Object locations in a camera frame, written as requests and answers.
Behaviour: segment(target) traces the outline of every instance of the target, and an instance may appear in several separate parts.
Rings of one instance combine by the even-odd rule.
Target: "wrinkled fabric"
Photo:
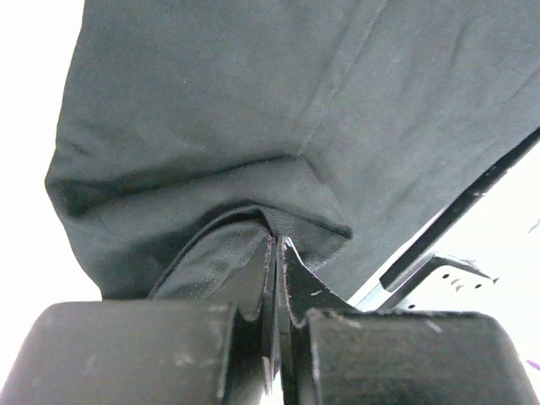
[[[47,191],[105,298],[195,245],[173,289],[214,290],[269,232],[347,299],[540,127],[538,27],[536,0],[87,2]]]

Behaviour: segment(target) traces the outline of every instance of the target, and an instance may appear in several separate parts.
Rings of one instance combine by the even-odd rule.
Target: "white background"
[[[82,0],[0,4],[0,385],[44,308],[100,297],[75,261],[43,186],[82,9]],[[440,245],[501,276],[471,309],[497,316],[520,353],[537,362],[540,227],[528,231],[540,219],[539,162],[536,147]],[[540,375],[529,371],[534,379]]]

